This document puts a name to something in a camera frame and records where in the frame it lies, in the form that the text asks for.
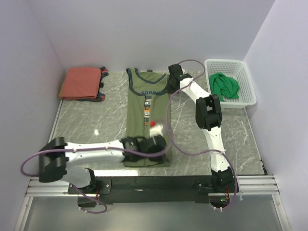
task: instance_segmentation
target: olive green tank top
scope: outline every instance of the olive green tank top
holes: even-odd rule
[[[166,92],[168,75],[155,72],[139,72],[137,68],[127,68],[128,110],[126,136],[150,137],[152,121],[165,120],[169,94]],[[164,138],[169,145],[168,135]],[[124,161],[128,167],[166,167],[170,166],[171,149],[160,160],[140,158],[137,161]]]

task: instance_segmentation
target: gray floor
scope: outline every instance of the gray floor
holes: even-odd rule
[[[125,136],[128,77],[126,72],[111,72],[103,79],[101,92],[106,99],[100,103],[63,101],[53,137],[64,136],[74,143],[99,143]],[[205,76],[197,83],[207,89]],[[175,141],[183,149],[196,153],[208,149],[202,131],[195,122],[195,104],[185,94],[175,97],[171,105]],[[223,109],[222,139],[226,154],[238,175],[263,175],[262,162],[244,109]],[[174,147],[172,166],[129,168],[121,163],[90,163],[84,167],[104,176],[169,176],[210,175],[208,155],[187,156]]]
[[[109,205],[78,210],[77,198],[33,199],[25,231],[281,231],[271,195],[243,196],[222,213],[193,202]]]

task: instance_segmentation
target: folded clothing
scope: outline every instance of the folded clothing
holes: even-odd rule
[[[108,75],[105,67],[75,67],[66,74],[59,97],[63,100],[100,102],[105,95],[99,92],[101,80]]]
[[[216,73],[209,78],[212,94],[217,94],[219,100],[224,102],[222,95],[227,99],[238,99],[238,82],[232,77],[226,77],[223,73]]]

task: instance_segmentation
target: marble tabletop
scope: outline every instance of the marble tabletop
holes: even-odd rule
[[[199,72],[188,72],[193,77]],[[101,143],[125,137],[128,76],[110,72],[103,79],[104,102],[63,101],[53,137],[64,136],[66,142]],[[205,76],[196,81],[207,90]],[[175,142],[196,153],[207,150],[205,136],[195,122],[195,103],[180,93],[171,104],[171,125]],[[226,154],[238,175],[263,175],[257,145],[245,109],[222,109],[222,139]],[[170,167],[124,167],[122,163],[96,162],[83,165],[97,176],[173,176],[211,175],[208,154],[187,156],[172,148]]]

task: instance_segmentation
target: green cloth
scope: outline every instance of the green cloth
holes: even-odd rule
[[[216,73],[210,76],[210,88],[212,94],[217,94],[220,101],[223,101],[222,95],[227,99],[238,99],[238,82],[232,77],[226,77],[223,73]]]
[[[166,92],[168,75],[155,72],[139,72],[137,68],[127,68],[128,109],[126,136],[150,137],[151,121],[165,120],[169,94]],[[171,123],[171,111],[168,111]],[[164,135],[167,146],[168,135]],[[167,167],[170,166],[171,149],[165,153],[163,161],[140,159],[136,162],[123,161],[127,167]]]

